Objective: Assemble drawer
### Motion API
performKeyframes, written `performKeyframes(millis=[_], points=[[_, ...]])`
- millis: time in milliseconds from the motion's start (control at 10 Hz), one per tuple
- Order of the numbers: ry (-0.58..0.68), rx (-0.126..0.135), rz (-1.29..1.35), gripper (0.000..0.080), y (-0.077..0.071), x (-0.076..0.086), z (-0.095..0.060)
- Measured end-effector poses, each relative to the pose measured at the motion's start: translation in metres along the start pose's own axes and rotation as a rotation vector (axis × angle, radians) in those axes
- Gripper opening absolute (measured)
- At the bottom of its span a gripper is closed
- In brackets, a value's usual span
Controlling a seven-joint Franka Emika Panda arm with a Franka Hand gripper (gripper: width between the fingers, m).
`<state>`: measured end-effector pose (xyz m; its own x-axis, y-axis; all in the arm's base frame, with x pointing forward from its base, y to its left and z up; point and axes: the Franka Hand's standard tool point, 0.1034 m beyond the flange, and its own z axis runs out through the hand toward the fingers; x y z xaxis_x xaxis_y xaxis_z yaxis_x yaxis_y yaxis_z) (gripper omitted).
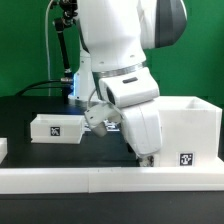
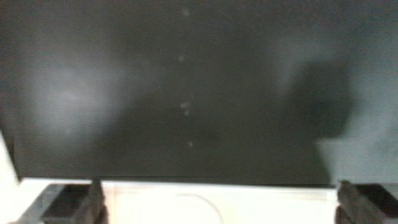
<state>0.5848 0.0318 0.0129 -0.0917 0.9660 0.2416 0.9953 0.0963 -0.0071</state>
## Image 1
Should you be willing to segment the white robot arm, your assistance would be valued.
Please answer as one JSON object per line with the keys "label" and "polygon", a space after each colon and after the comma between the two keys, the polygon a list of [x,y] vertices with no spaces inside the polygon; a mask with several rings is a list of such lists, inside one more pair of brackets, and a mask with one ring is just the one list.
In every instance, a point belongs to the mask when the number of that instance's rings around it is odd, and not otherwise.
{"label": "white robot arm", "polygon": [[183,0],[77,0],[81,46],[90,55],[90,71],[99,103],[84,112],[103,137],[106,121],[119,125],[141,166],[152,166],[162,148],[162,127],[155,99],[157,82],[146,65],[146,49],[174,44],[183,34]]}

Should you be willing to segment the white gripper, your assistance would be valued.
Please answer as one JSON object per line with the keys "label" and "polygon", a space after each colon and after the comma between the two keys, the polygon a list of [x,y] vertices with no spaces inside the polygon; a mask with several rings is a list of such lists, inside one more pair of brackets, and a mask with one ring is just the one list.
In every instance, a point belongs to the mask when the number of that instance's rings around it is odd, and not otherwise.
{"label": "white gripper", "polygon": [[154,167],[154,156],[162,148],[159,111],[155,101],[122,109],[122,134],[138,157],[147,157],[147,166]]}

